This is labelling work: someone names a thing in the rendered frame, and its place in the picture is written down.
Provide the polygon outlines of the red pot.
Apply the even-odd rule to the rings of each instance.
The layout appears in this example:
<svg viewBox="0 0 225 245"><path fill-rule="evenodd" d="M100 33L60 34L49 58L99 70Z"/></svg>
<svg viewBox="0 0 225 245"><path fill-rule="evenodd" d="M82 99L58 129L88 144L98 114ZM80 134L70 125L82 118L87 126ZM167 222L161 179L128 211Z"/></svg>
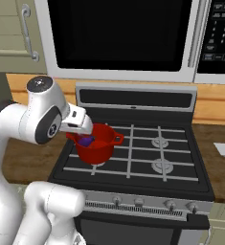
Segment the red pot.
<svg viewBox="0 0 225 245"><path fill-rule="evenodd" d="M95 141L87 147L78 144L80 137L93 136ZM124 135L117 133L111 126L94 123L91 135L81 136L75 133L67 133L66 137L75 143L79 158L87 164L97 165L110 159L115 145L121 145Z"/></svg>

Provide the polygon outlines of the beige lower cupboard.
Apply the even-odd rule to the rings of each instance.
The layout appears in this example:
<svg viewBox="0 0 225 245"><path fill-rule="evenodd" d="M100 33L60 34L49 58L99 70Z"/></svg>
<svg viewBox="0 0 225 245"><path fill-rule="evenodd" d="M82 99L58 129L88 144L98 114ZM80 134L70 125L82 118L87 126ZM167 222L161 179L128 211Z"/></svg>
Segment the beige lower cupboard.
<svg viewBox="0 0 225 245"><path fill-rule="evenodd" d="M209 220L212 226L209 245L225 245L225 204L214 203Z"/></svg>

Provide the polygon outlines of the beige cupboard door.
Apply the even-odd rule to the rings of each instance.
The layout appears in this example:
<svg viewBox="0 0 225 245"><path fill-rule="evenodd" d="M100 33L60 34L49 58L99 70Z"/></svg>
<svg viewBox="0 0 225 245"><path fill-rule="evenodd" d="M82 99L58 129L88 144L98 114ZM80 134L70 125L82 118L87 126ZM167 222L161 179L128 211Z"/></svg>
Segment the beige cupboard door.
<svg viewBox="0 0 225 245"><path fill-rule="evenodd" d="M25 40L21 18L23 4L31 9L26 22L32 49L39 53L38 62L32 60ZM34 0L0 0L0 72L47 73Z"/></svg>

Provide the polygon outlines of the purple eggplant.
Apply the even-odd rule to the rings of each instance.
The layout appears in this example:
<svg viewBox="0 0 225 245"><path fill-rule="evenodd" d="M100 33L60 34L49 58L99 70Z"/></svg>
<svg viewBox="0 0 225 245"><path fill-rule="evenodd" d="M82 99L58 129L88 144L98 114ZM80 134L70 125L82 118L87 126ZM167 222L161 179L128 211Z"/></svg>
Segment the purple eggplant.
<svg viewBox="0 0 225 245"><path fill-rule="evenodd" d="M80 137L78 140L78 144L84 147L89 146L95 141L95 138L93 136L84 136Z"/></svg>

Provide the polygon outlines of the black oven door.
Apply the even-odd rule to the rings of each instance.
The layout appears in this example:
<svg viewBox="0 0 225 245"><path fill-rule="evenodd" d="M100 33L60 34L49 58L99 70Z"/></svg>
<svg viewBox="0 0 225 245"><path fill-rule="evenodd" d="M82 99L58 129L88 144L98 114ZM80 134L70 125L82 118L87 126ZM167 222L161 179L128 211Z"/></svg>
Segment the black oven door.
<svg viewBox="0 0 225 245"><path fill-rule="evenodd" d="M208 217L201 214L177 221L83 212L75 224L87 245L197 245L202 232L210 228Z"/></svg>

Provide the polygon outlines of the white microwave oven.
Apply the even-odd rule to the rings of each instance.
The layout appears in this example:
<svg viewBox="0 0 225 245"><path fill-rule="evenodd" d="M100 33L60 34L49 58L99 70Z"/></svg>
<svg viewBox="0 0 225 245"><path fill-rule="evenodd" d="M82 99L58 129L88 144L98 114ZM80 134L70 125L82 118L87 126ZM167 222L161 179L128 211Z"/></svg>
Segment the white microwave oven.
<svg viewBox="0 0 225 245"><path fill-rule="evenodd" d="M55 78L225 84L225 0L34 0L47 73Z"/></svg>

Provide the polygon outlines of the black gas stove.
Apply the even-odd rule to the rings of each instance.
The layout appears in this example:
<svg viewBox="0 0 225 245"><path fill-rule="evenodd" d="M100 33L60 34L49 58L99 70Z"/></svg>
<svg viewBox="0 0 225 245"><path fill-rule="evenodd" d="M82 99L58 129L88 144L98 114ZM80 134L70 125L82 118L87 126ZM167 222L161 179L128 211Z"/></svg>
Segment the black gas stove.
<svg viewBox="0 0 225 245"><path fill-rule="evenodd" d="M67 141L49 177L53 183L82 190L83 212L117 213L186 221L188 214L208 217L214 191L193 135L191 121L197 90L193 86L79 82L76 98L95 123L124 135L112 157L91 166ZM112 198L120 196L116 206ZM144 199L142 207L134 200ZM166 202L173 200L170 211ZM187 205L198 206L192 213Z"/></svg>

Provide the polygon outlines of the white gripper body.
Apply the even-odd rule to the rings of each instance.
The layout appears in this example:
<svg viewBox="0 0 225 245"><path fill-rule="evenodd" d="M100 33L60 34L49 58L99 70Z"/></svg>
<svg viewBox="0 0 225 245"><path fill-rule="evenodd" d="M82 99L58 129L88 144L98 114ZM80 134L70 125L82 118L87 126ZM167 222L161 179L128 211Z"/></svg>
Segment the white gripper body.
<svg viewBox="0 0 225 245"><path fill-rule="evenodd" d="M68 133L90 135L93 130L93 123L91 119L85 115L81 124L78 124L71 119L63 120L59 130Z"/></svg>

